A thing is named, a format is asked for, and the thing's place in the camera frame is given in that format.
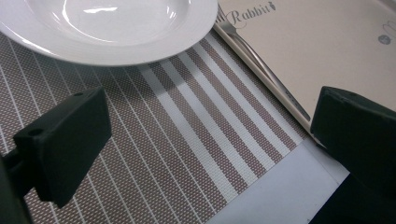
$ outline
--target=white stripe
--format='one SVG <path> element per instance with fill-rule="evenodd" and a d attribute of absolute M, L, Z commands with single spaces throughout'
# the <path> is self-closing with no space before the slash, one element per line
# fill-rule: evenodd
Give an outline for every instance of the white stripe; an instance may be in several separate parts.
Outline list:
<path fill-rule="evenodd" d="M 145 104 L 146 108 L 148 109 L 150 115 L 155 119 L 155 122 L 157 123 L 158 127 L 161 129 L 161 131 L 163 132 L 163 135 L 166 137 L 166 140 L 168 141 L 168 143 L 171 145 L 172 149 L 175 151 L 175 153 L 177 154 L 177 158 L 181 161 L 181 163 L 183 164 L 184 168 L 186 169 L 186 171 L 189 173 L 190 177 L 192 178 L 192 181 L 194 182 L 195 186 L 197 186 L 198 190 L 201 192 L 201 194 L 204 196 L 206 202 L 209 204 L 210 208 L 212 209 L 212 211 L 214 213 L 216 213 L 216 209 L 213 207 L 212 203 L 209 201 L 209 199 L 206 197 L 204 191 L 202 190 L 201 186 L 198 184 L 198 182 L 196 181 L 194 175 L 191 173 L 189 167 L 187 166 L 186 162 L 183 161 L 183 159 L 181 158 L 181 156 L 178 154 L 178 151 L 176 150 L 174 144 L 172 143 L 172 141 L 170 140 L 168 134 L 166 133 L 166 131 L 163 129 L 163 126 L 161 125 L 161 123 L 157 120 L 157 118 L 155 117 L 155 114 L 152 112 L 151 108 L 149 107 L 148 103 L 146 102 L 146 99 L 143 97 L 142 93 L 140 92 L 140 90 L 136 87 L 136 85 L 134 84 L 134 81 L 131 79 L 131 77 L 128 75 L 128 73 L 126 72 L 125 68 L 123 68 L 126 76 L 128 77 L 128 79 L 131 81 L 133 87 L 136 89 L 137 93 L 139 94 L 140 99 L 143 101 L 143 103 Z"/>
<path fill-rule="evenodd" d="M 200 84 L 200 86 L 205 90 L 205 92 L 209 92 L 207 95 L 217 106 L 221 114 L 224 118 L 227 119 L 228 123 L 233 127 L 233 129 L 238 133 L 241 137 L 242 141 L 251 151 L 251 153 L 257 158 L 257 160 L 263 165 L 266 170 L 271 169 L 275 165 L 272 159 L 265 153 L 264 150 L 260 147 L 257 141 L 251 136 L 250 132 L 247 130 L 245 125 L 239 120 L 239 118 L 235 115 L 235 113 L 231 110 L 231 108 L 224 102 L 216 89 L 212 86 L 212 84 L 207 80 L 207 78 L 201 73 L 196 64 L 191 60 L 191 58 L 187 55 L 187 53 L 179 54 L 179 59 L 187 64 L 190 72 L 194 71 L 195 79 Z"/>
<path fill-rule="evenodd" d="M 53 95 L 52 89 L 50 88 L 50 84 L 48 83 L 46 76 L 44 76 L 44 73 L 43 73 L 43 70 L 41 69 L 40 63 L 38 62 L 38 59 L 37 59 L 37 57 L 35 56 L 35 53 L 34 53 L 34 52 L 32 52 L 32 55 L 33 55 L 33 57 L 35 58 L 35 63 L 37 64 L 38 70 L 40 71 L 41 76 L 42 76 L 43 79 L 44 79 L 44 83 L 46 83 L 46 86 L 47 86 L 47 88 L 49 89 L 49 95 L 50 95 L 50 97 L 52 98 L 53 103 L 56 104 L 55 96 Z"/>
<path fill-rule="evenodd" d="M 178 184 L 175 176 L 173 175 L 172 171 L 169 169 L 168 164 L 165 162 L 165 160 L 163 159 L 163 156 L 161 155 L 160 151 L 158 150 L 157 146 L 154 144 L 153 140 L 151 139 L 151 136 L 149 135 L 149 132 L 146 130 L 145 125 L 143 124 L 143 122 L 140 120 L 140 118 L 138 117 L 138 115 L 136 114 L 136 111 L 134 111 L 134 107 L 131 105 L 131 102 L 128 100 L 128 97 L 125 95 L 125 92 L 123 91 L 123 89 L 121 88 L 119 82 L 114 78 L 113 73 L 111 72 L 110 69 L 108 69 L 108 72 L 110 73 L 110 75 L 113 77 L 114 81 L 116 82 L 117 87 L 119 88 L 122 97 L 124 98 L 125 102 L 128 104 L 129 108 L 131 109 L 132 113 L 134 114 L 134 116 L 136 117 L 137 121 L 140 124 L 140 127 L 142 128 L 142 130 L 144 131 L 144 133 L 146 134 L 146 137 L 148 138 L 148 140 L 150 141 L 151 145 L 153 146 L 154 150 L 157 152 L 158 156 L 160 157 L 161 161 L 163 162 L 163 165 L 165 166 L 167 172 L 169 173 L 170 176 L 172 176 L 172 179 L 174 180 L 174 182 L 176 183 L 178 190 L 181 192 L 181 194 L 183 195 L 184 199 L 186 200 L 187 204 L 189 205 L 191 211 L 195 214 L 196 218 L 201 222 L 201 219 L 198 217 L 198 214 L 195 212 L 195 209 L 192 207 L 190 200 L 187 198 L 186 194 L 184 193 L 183 189 L 181 188 L 181 186 Z"/>
<path fill-rule="evenodd" d="M 3 129 L 1 127 L 1 125 L 0 125 L 0 135 L 1 135 L 1 139 L 2 139 L 3 144 L 4 144 L 4 149 L 6 150 L 6 153 L 8 153 L 9 149 L 8 149 L 7 142 L 6 142 L 6 137 L 4 136 Z"/>
<path fill-rule="evenodd" d="M 15 112 L 17 112 L 18 121 L 20 122 L 20 125 L 23 128 L 23 121 L 21 118 L 20 110 L 17 107 L 17 103 L 15 102 L 14 95 L 12 94 L 11 88 L 8 85 L 6 74 L 4 74 L 3 67 L 1 66 L 1 64 L 0 64 L 0 72 L 3 75 L 4 82 L 6 83 L 7 91 L 8 91 L 9 97 L 11 97 L 11 101 L 12 101 L 12 104 L 14 105 Z"/>
<path fill-rule="evenodd" d="M 12 53 L 14 54 L 14 58 L 15 58 L 15 60 L 17 61 L 18 67 L 20 68 L 20 71 L 21 71 L 21 75 L 22 75 L 22 77 L 23 77 L 23 80 L 24 80 L 24 82 L 26 83 L 27 89 L 28 89 L 28 91 L 29 91 L 29 93 L 30 93 L 30 95 L 31 95 L 31 97 L 32 97 L 33 104 L 35 105 L 35 108 L 37 109 L 38 113 L 39 113 L 40 116 L 41 116 L 41 112 L 40 112 L 40 109 L 38 108 L 37 101 L 35 100 L 35 96 L 33 95 L 32 88 L 30 88 L 30 84 L 29 84 L 29 82 L 27 81 L 26 75 L 25 75 L 24 72 L 23 72 L 23 69 L 22 69 L 20 60 L 19 60 L 18 57 L 17 57 L 17 53 L 15 52 L 14 47 L 12 46 L 12 43 L 11 43 L 11 41 L 9 40 L 9 38 L 8 38 L 7 40 L 8 40 L 9 46 L 11 47 Z"/>
<path fill-rule="evenodd" d="M 56 222 L 56 223 L 59 223 L 59 219 L 58 219 L 58 217 L 56 216 L 55 209 L 53 208 L 53 203 L 50 203 L 50 204 L 49 204 L 49 208 L 50 208 L 50 210 L 51 210 L 51 212 L 52 212 L 52 214 L 53 214 L 53 218 L 55 219 L 55 222 Z"/>
<path fill-rule="evenodd" d="M 166 110 L 171 120 L 179 129 L 181 135 L 190 146 L 198 161 L 203 165 L 207 174 L 211 177 L 212 181 L 219 189 L 219 192 L 224 197 L 226 202 L 229 203 L 238 195 L 238 193 L 233 188 L 232 184 L 229 182 L 224 173 L 220 170 L 210 154 L 207 152 L 205 146 L 200 141 L 190 124 L 186 121 L 183 114 L 178 110 L 177 106 L 166 92 L 158 78 L 156 78 L 155 74 L 146 65 L 142 65 L 139 68 L 142 77 L 150 85 L 158 100 L 163 105 L 163 108 Z"/>
<path fill-rule="evenodd" d="M 207 128 L 210 135 L 213 136 L 214 140 L 218 143 L 222 152 L 224 155 L 226 155 L 227 159 L 233 165 L 235 170 L 242 176 L 248 185 L 251 185 L 257 180 L 257 176 L 253 173 L 244 159 L 239 155 L 238 151 L 221 130 L 219 125 L 213 120 L 212 116 L 207 112 L 201 101 L 180 76 L 176 68 L 169 61 L 163 61 L 162 66 L 175 85 L 177 85 L 181 95 L 183 95 L 185 99 L 188 99 L 187 102 L 189 103 L 190 107 L 195 112 L 199 120 Z"/>
<path fill-rule="evenodd" d="M 87 90 L 87 85 L 85 85 L 84 81 L 82 80 L 81 73 L 78 71 L 76 66 L 73 64 L 73 68 L 76 71 L 76 74 L 78 76 L 79 81 L 81 82 L 82 86 L 84 87 L 85 90 Z"/>
<path fill-rule="evenodd" d="M 56 70 L 58 70 L 59 76 L 61 76 L 61 80 L 64 83 L 64 86 L 66 87 L 66 89 L 69 92 L 69 94 L 72 94 L 72 92 L 69 89 L 69 86 L 66 83 L 66 80 L 64 80 L 64 74 L 62 73 L 61 69 L 59 68 L 58 63 L 56 62 L 56 60 L 54 60 L 54 59 L 52 59 L 52 60 L 55 63 Z"/>
<path fill-rule="evenodd" d="M 132 218 L 132 215 L 131 215 L 131 213 L 129 211 L 128 205 L 126 205 L 125 201 L 123 200 L 123 197 L 122 197 L 122 195 L 120 193 L 120 190 L 117 187 L 116 181 L 114 180 L 113 175 L 108 170 L 108 167 L 106 165 L 105 159 L 103 159 L 103 156 L 101 154 L 99 154 L 99 159 L 101 160 L 102 164 L 105 166 L 105 170 L 106 170 L 108 176 L 110 177 L 110 180 L 111 180 L 111 183 L 113 184 L 114 189 L 116 189 L 116 192 L 117 192 L 117 194 L 119 195 L 119 197 L 121 199 L 122 205 L 124 206 L 125 211 L 128 214 L 129 219 L 131 219 L 131 221 L 134 223 L 134 219 Z"/>
<path fill-rule="evenodd" d="M 210 56 L 206 53 L 204 48 L 201 45 L 194 45 L 193 47 L 198 55 L 207 59 L 206 65 L 212 70 L 214 75 L 221 80 L 221 83 L 227 89 L 227 91 L 231 94 L 231 96 L 235 99 L 235 101 L 241 105 L 242 109 L 249 116 L 251 120 L 256 124 L 257 128 L 262 132 L 262 134 L 268 139 L 271 145 L 284 157 L 288 155 L 290 150 L 287 146 L 274 134 L 274 132 L 270 129 L 268 124 L 262 119 L 262 117 L 257 113 L 257 111 L 253 108 L 253 106 L 248 102 L 248 100 L 243 96 L 243 94 L 235 87 L 235 85 L 231 82 L 230 79 L 222 72 L 219 66 L 211 60 Z"/>
<path fill-rule="evenodd" d="M 99 79 L 99 77 L 97 76 L 96 72 L 94 71 L 94 69 L 92 68 L 92 71 L 96 77 L 96 79 L 99 81 L 99 83 L 103 86 L 102 81 Z M 129 139 L 131 140 L 132 144 L 134 145 L 134 148 L 136 148 L 137 154 L 139 155 L 140 159 L 142 160 L 142 162 L 145 164 L 146 169 L 148 170 L 151 178 L 154 180 L 154 183 L 157 185 L 158 190 L 160 191 L 161 195 L 163 196 L 163 198 L 165 199 L 166 204 L 169 206 L 169 208 L 171 209 L 174 217 L 176 218 L 177 222 L 180 222 L 178 220 L 177 214 L 175 213 L 174 209 L 172 208 L 171 204 L 169 203 L 168 199 L 166 198 L 165 194 L 163 193 L 163 190 L 160 187 L 160 184 L 157 182 L 157 179 L 154 177 L 154 174 L 151 172 L 151 169 L 149 169 L 149 165 L 147 164 L 146 160 L 144 159 L 142 153 L 140 152 L 139 148 L 136 145 L 136 142 L 134 141 L 133 137 L 131 136 L 131 133 L 129 132 L 128 128 L 126 127 L 125 123 L 123 122 L 123 119 L 121 118 L 117 108 L 114 106 L 112 100 L 110 97 L 108 97 L 107 93 L 105 92 L 106 98 L 107 98 L 107 102 L 111 105 L 111 107 L 114 109 L 114 112 L 117 115 L 117 118 L 119 119 L 122 128 L 125 130 L 125 132 L 127 133 Z"/>
<path fill-rule="evenodd" d="M 81 213 L 81 209 L 79 209 L 79 206 L 78 206 L 78 202 L 77 202 L 76 197 L 73 197 L 73 201 L 74 201 L 74 203 L 76 204 L 76 208 L 77 208 L 79 217 L 80 217 L 81 220 L 82 220 L 82 223 L 86 223 L 86 222 L 85 222 L 85 219 L 84 219 L 84 216 L 83 216 L 82 213 Z"/>
<path fill-rule="evenodd" d="M 96 191 L 96 188 L 95 188 L 95 186 L 94 186 L 94 184 L 93 184 L 93 182 L 92 182 L 92 180 L 91 180 L 91 176 L 90 176 L 89 174 L 87 174 L 87 178 L 88 178 L 88 180 L 90 181 L 90 184 L 91 184 L 92 189 L 93 189 L 93 193 L 94 193 L 94 195 L 96 196 L 96 199 L 98 200 L 100 207 L 102 208 L 103 214 L 105 214 L 107 223 L 111 223 L 110 218 L 109 218 L 108 215 L 107 215 L 106 209 L 105 209 L 105 207 L 104 207 L 103 204 L 102 204 L 102 200 L 100 200 L 98 191 Z"/>
<path fill-rule="evenodd" d="M 291 140 L 294 141 L 296 145 L 299 145 L 303 141 L 303 138 L 290 126 L 290 124 L 285 120 L 285 118 L 278 112 L 278 110 L 273 106 L 271 102 L 269 102 L 269 100 L 266 97 L 259 98 L 259 96 L 262 96 L 262 92 L 251 81 L 251 79 L 245 75 L 245 72 L 242 71 L 242 69 L 238 66 L 238 64 L 233 62 L 233 59 L 230 57 L 227 51 L 225 51 L 225 49 L 218 43 L 218 41 L 212 35 L 207 35 L 206 39 L 210 42 L 213 49 L 215 49 L 216 52 L 219 55 L 221 55 L 221 58 L 225 62 L 228 62 L 227 64 L 230 66 L 230 68 L 235 72 L 235 74 L 239 77 L 242 83 L 245 84 L 247 89 L 271 114 L 271 116 L 276 121 L 276 123 L 279 124 L 281 129 L 288 134 L 288 136 L 291 138 Z"/>
<path fill-rule="evenodd" d="M 124 157 L 122 156 L 122 154 L 121 154 L 121 152 L 120 152 L 120 149 L 119 149 L 119 146 L 117 145 L 117 143 L 116 143 L 116 141 L 114 140 L 113 137 L 111 137 L 110 139 L 111 139 L 111 141 L 112 141 L 114 147 L 116 148 L 117 152 L 119 153 L 119 155 L 120 155 L 120 157 L 121 157 L 121 160 L 122 160 L 122 163 L 123 163 L 124 166 L 126 167 L 126 170 L 128 171 L 128 174 L 131 176 L 132 181 L 134 181 L 134 184 L 136 185 L 137 191 L 139 191 L 140 196 L 142 196 L 143 201 L 145 202 L 146 207 L 148 208 L 149 213 L 150 213 L 150 214 L 152 215 L 152 217 L 154 218 L 155 223 L 158 223 L 158 220 L 157 220 L 157 218 L 155 217 L 154 213 L 152 212 L 152 210 L 151 210 L 151 208 L 150 208 L 150 206 L 149 206 L 149 203 L 148 203 L 148 201 L 146 200 L 145 195 L 143 194 L 142 190 L 140 189 L 139 185 L 137 184 L 137 181 L 136 181 L 136 179 L 134 178 L 134 175 L 132 174 L 131 169 L 129 168 L 128 164 L 126 163 Z"/>

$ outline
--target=black object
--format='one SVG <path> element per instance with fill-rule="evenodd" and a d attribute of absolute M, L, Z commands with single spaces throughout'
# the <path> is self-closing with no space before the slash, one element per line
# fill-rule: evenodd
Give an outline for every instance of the black object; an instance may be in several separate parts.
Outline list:
<path fill-rule="evenodd" d="M 363 185 L 396 199 L 396 112 L 356 93 L 323 87 L 311 133 Z"/>
<path fill-rule="evenodd" d="M 395 224 L 396 201 L 349 175 L 309 224 Z"/>
<path fill-rule="evenodd" d="M 70 96 L 16 133 L 17 148 L 0 159 L 0 223 L 31 222 L 23 200 L 31 188 L 65 206 L 110 136 L 102 88 Z"/>

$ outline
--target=menu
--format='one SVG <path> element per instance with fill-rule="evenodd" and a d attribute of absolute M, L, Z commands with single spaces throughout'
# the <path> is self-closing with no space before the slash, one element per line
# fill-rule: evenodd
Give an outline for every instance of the menu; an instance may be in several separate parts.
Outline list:
<path fill-rule="evenodd" d="M 323 86 L 353 91 L 396 111 L 396 3 L 391 0 L 219 0 L 237 29 L 301 105 L 218 33 L 309 130 Z"/>

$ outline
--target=striped placemat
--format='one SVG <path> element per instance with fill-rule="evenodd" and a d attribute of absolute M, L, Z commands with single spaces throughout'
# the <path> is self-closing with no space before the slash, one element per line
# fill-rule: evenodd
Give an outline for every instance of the striped placemat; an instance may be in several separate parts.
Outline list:
<path fill-rule="evenodd" d="M 103 86 L 113 136 L 63 209 L 25 197 L 35 223 L 204 223 L 307 137 L 211 31 L 128 67 L 53 60 L 0 34 L 0 148 L 68 95 Z"/>

